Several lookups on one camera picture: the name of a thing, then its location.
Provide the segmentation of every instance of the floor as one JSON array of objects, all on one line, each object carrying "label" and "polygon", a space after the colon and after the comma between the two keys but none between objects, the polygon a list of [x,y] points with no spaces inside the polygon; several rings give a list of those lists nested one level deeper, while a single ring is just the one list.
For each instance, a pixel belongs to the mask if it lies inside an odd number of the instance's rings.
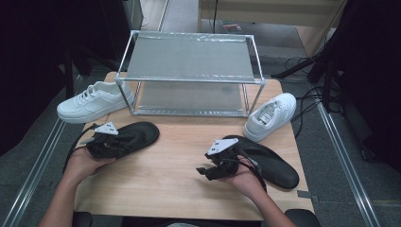
[{"label": "floor", "polygon": [[[197,1],[142,0],[143,30],[196,32]],[[255,36],[266,78],[280,73],[305,58],[294,26],[239,23],[244,34]],[[213,22],[202,20],[202,32],[211,32]],[[216,33],[226,33],[216,22]],[[93,61],[90,77],[76,75],[76,91],[103,80],[109,70]],[[280,79],[283,90],[298,97],[297,112],[314,105],[317,98],[302,97],[313,87],[305,68]],[[57,105],[64,101],[65,91],[49,104],[24,140],[0,157],[0,221],[4,226],[37,226],[61,177],[67,148],[82,125],[61,122]],[[304,166],[315,214],[321,226],[398,226],[401,221],[401,176],[383,163],[368,163],[346,118],[340,113],[328,114],[318,105],[292,123]],[[38,168],[42,160],[42,171]],[[119,226],[121,217],[94,216],[95,227]]]}]

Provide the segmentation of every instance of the shoe lace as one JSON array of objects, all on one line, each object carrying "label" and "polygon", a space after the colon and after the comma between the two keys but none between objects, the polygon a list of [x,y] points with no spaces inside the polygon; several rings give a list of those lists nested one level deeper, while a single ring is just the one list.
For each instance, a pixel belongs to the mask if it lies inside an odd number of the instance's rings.
[{"label": "shoe lace", "polygon": [[288,106],[281,102],[280,100],[274,100],[274,102],[268,104],[257,117],[260,121],[262,121],[265,125],[267,125],[275,114],[275,110],[278,110],[278,113],[287,109]]},{"label": "shoe lace", "polygon": [[92,100],[95,96],[96,96],[96,91],[94,85],[89,85],[88,89],[86,89],[77,96],[77,102],[80,105],[85,104],[89,100]]}]

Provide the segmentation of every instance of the person's left hand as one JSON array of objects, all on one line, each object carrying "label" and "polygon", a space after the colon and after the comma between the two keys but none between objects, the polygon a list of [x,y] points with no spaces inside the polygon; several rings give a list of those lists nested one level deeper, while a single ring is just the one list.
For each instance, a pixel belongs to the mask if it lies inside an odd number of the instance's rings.
[{"label": "person's left hand", "polygon": [[83,179],[91,176],[97,168],[114,161],[115,158],[96,159],[86,147],[78,148],[68,160],[63,177],[70,179],[73,183],[80,183]]}]

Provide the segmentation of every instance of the black flip flop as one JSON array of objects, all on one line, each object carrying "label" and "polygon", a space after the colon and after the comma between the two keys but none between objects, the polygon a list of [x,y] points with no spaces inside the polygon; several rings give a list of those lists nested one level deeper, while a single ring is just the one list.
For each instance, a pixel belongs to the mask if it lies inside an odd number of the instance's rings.
[{"label": "black flip flop", "polygon": [[[94,130],[97,127],[99,126],[94,124],[81,133],[67,155],[63,171],[71,154],[76,150],[75,147],[80,137],[88,130]],[[117,135],[95,132],[92,141],[86,144],[94,158],[122,158],[150,146],[160,135],[159,129],[153,123],[146,121],[129,124],[117,131]]]},{"label": "black flip flop", "polygon": [[293,189],[299,183],[297,171],[270,148],[239,135],[227,135],[223,139],[237,138],[230,148],[237,154],[257,162],[262,177],[285,189]]}]

